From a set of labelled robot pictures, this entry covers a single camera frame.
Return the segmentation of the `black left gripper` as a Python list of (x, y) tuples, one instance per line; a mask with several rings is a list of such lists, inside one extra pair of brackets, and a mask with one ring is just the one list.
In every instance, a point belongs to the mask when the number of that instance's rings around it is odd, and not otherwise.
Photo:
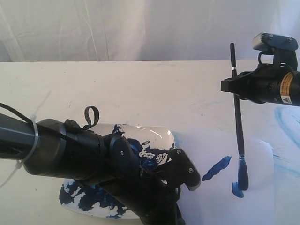
[(133, 211), (144, 225), (185, 224), (177, 205), (180, 187), (164, 185), (158, 173), (144, 169), (125, 137), (106, 135), (104, 145), (111, 178), (100, 182), (100, 187)]

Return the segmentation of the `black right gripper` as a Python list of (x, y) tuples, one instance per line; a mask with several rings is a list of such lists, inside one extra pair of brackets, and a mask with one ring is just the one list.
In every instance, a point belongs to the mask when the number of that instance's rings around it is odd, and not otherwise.
[[(249, 100), (258, 104), (282, 104), (279, 89), (284, 75), (283, 68), (275, 68), (271, 64), (258, 65), (254, 71), (244, 71), (235, 77), (222, 80), (221, 91), (233, 93), (241, 100)], [(248, 85), (231, 85), (246, 83), (246, 81)]]

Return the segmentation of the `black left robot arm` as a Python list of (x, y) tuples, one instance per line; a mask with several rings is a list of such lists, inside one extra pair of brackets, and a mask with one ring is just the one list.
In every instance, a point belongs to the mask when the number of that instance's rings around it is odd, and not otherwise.
[(73, 120), (46, 119), (34, 123), (18, 114), (0, 116), (0, 156), (24, 164), (32, 175), (73, 179), (90, 194), (104, 190), (145, 225), (182, 225), (177, 205), (185, 179), (178, 169), (185, 166), (181, 149), (147, 149), (126, 138), (122, 125), (101, 136), (89, 121), (84, 127)]

